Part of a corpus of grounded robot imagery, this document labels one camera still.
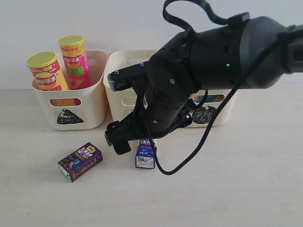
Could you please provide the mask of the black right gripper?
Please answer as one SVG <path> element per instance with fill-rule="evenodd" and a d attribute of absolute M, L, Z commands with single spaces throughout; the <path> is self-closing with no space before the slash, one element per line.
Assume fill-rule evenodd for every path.
<path fill-rule="evenodd" d="M 165 126 L 159 120 L 147 118 L 143 107 L 135 107 L 121 121 L 113 121 L 107 125 L 105 138 L 109 146 L 113 146 L 116 154 L 123 155 L 132 149 L 128 141 L 146 139 L 151 135 L 154 139 L 160 139 L 179 128 L 189 126 L 193 121 L 189 112 L 193 109 L 193 100 L 189 99 L 179 110 L 176 118 Z"/>

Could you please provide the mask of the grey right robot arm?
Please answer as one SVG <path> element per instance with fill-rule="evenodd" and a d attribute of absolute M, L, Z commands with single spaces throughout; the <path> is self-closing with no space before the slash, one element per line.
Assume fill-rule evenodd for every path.
<path fill-rule="evenodd" d="M 132 88 L 137 99 L 125 118 L 107 126 L 105 138 L 124 154 L 132 140 L 159 139 L 190 125 L 190 97 L 200 90 L 265 89 L 302 70 L 302 26 L 257 17 L 237 26 L 178 33 L 149 60 L 108 74 L 112 91 Z"/>

